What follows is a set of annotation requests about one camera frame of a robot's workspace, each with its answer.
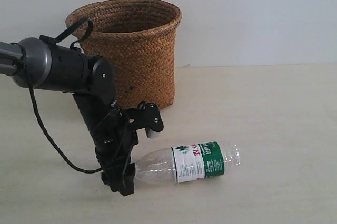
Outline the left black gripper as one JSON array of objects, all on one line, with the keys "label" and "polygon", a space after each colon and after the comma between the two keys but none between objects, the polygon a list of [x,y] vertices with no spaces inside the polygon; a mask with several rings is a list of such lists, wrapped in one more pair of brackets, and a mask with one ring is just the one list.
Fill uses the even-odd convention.
[{"label": "left black gripper", "polygon": [[104,108],[103,116],[95,123],[92,138],[101,166],[101,180],[112,192],[122,196],[134,193],[135,163],[131,151],[138,143],[136,133],[130,129],[128,110],[118,104]]}]

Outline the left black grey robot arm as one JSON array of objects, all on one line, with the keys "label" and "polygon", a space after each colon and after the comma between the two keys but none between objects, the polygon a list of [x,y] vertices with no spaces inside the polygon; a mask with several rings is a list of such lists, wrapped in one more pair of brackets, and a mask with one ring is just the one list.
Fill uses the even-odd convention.
[{"label": "left black grey robot arm", "polygon": [[107,59],[87,56],[74,46],[60,46],[51,37],[29,37],[1,43],[1,73],[29,90],[43,133],[47,129],[37,108],[35,90],[72,94],[94,142],[102,182],[112,192],[133,194],[136,168],[131,152],[138,138],[129,126],[129,112],[115,99],[113,67]]}]

